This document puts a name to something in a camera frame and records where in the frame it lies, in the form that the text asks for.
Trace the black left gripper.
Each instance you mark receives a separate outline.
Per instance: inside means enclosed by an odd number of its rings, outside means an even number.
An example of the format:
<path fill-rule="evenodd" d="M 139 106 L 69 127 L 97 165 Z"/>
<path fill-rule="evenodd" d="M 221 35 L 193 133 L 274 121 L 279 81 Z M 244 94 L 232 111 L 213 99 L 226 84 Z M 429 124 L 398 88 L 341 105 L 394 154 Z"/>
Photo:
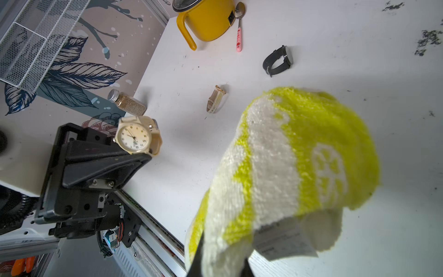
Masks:
<path fill-rule="evenodd" d="M 105 192 L 87 189 L 95 180 L 123 188 L 152 157 L 105 145 L 106 139 L 73 123 L 58 128 L 35 214 L 37 224 L 55 224 L 49 235 L 80 239 L 120 226 L 120 208 L 106 204 Z"/>

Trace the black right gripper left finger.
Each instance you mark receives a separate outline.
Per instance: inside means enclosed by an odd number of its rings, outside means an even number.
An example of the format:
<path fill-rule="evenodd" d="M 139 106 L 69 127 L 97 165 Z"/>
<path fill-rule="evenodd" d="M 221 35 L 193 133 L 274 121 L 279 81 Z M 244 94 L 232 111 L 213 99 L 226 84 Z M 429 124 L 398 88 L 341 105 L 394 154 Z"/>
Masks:
<path fill-rule="evenodd" d="M 203 277 L 201 270 L 201 262 L 203 257 L 203 244 L 204 244 L 204 233 L 200 238 L 198 248 L 193 259 L 193 263 L 190 266 L 187 277 Z"/>

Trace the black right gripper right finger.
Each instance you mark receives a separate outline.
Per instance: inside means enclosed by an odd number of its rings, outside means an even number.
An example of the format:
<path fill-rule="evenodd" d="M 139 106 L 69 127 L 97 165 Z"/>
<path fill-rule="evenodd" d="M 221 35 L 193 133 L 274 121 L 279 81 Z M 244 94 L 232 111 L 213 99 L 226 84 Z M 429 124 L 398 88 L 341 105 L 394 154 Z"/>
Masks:
<path fill-rule="evenodd" d="M 240 273 L 240 277 L 254 277 L 254 273 L 250 268 L 248 259 L 244 260 L 243 269 Z"/>

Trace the yellow-green white towel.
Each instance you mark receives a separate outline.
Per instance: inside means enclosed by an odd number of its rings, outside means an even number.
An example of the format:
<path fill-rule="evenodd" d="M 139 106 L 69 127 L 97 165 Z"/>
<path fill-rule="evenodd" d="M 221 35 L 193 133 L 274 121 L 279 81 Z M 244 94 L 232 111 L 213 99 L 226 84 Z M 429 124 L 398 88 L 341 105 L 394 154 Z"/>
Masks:
<path fill-rule="evenodd" d="M 268 262 L 316 257 L 380 183 L 363 120 L 326 92 L 278 87 L 241 115 L 185 243 L 187 273 L 204 233 L 203 277 L 239 277 L 253 252 Z"/>

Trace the black wrist watch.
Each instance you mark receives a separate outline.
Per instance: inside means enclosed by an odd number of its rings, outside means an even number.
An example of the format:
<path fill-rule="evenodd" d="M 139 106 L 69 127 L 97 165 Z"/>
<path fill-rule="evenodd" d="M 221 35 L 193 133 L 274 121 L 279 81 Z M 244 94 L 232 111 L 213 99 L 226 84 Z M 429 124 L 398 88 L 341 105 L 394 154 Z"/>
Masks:
<path fill-rule="evenodd" d="M 293 64 L 294 59 L 290 48 L 283 45 L 266 57 L 263 61 L 263 69 L 269 77 L 272 77 L 290 69 Z"/>

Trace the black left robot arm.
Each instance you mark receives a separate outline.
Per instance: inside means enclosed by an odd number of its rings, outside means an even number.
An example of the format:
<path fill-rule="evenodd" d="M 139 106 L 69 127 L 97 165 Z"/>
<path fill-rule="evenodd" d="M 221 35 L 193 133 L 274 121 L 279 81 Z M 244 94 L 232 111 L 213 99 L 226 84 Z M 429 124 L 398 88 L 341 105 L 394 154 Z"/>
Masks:
<path fill-rule="evenodd" d="M 129 246 L 138 220 L 117 199 L 136 172 L 160 151 L 156 122 L 147 117 L 120 120 L 114 136 L 67 123 L 53 144 L 1 123 L 1 233 L 50 224 L 49 235 L 78 239 L 114 230 Z"/>

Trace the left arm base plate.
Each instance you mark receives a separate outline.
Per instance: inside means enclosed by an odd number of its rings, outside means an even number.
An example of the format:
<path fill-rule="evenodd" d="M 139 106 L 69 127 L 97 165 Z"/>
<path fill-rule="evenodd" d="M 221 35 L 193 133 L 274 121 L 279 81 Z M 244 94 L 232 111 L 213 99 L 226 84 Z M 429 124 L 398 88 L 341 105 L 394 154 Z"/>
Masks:
<path fill-rule="evenodd" d="M 111 257 L 117 249 L 130 248 L 137 238 L 142 221 L 115 194 L 105 199 L 106 216 L 98 220 L 96 237 L 104 258 Z"/>

